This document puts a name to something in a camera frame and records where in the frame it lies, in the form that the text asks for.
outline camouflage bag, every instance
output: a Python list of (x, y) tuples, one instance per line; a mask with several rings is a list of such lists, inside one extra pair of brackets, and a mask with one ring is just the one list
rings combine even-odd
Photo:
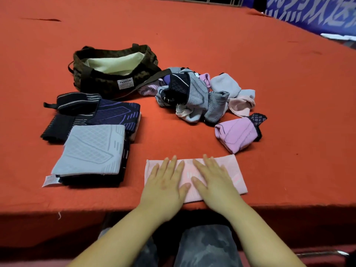
[[(115, 74), (98, 71), (88, 65), (88, 61), (111, 60), (139, 55), (138, 64), (128, 69), (129, 74)], [(151, 76), (161, 72), (156, 55), (148, 45), (132, 44), (132, 48), (123, 50), (94, 49), (85, 46), (73, 54), (73, 62), (68, 65), (74, 76), (74, 86), (80, 92), (100, 94), (105, 99), (121, 100), (143, 86)]]

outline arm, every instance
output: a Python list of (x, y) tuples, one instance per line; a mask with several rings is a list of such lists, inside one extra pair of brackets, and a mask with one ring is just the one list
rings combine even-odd
[(198, 178), (192, 181), (205, 203), (223, 215), (236, 231), (243, 251), (252, 267), (303, 267), (300, 259), (287, 247), (267, 223), (238, 194), (224, 166), (204, 155), (205, 165), (193, 161), (207, 186)]
[(70, 264), (76, 266), (131, 266), (153, 232), (180, 210), (190, 188), (179, 182), (184, 168), (177, 158), (161, 167), (154, 166), (143, 190), (140, 204), (103, 237), (93, 243)]

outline person's left hand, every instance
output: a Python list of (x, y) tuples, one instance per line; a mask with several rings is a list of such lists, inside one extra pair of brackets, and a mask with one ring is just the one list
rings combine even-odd
[(167, 157), (160, 167), (154, 166), (141, 195), (139, 207), (150, 209), (160, 223), (169, 221), (180, 210), (190, 188), (190, 183), (179, 187), (184, 161), (177, 166), (177, 157), (169, 162)]

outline person's right hand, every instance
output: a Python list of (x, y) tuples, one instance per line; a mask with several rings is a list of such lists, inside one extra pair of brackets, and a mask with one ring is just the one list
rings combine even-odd
[(197, 177), (192, 177), (192, 182), (207, 206), (227, 217), (243, 200), (225, 166), (220, 167), (213, 157), (207, 158), (207, 155), (203, 155), (203, 160), (205, 165), (195, 159), (193, 164), (206, 180), (207, 186)]

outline bag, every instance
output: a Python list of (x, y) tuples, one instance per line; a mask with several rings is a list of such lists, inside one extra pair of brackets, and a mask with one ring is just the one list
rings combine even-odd
[(121, 100), (160, 72), (156, 55), (148, 45), (132, 44), (124, 50), (103, 50), (85, 46), (73, 54), (74, 86), (80, 92)]

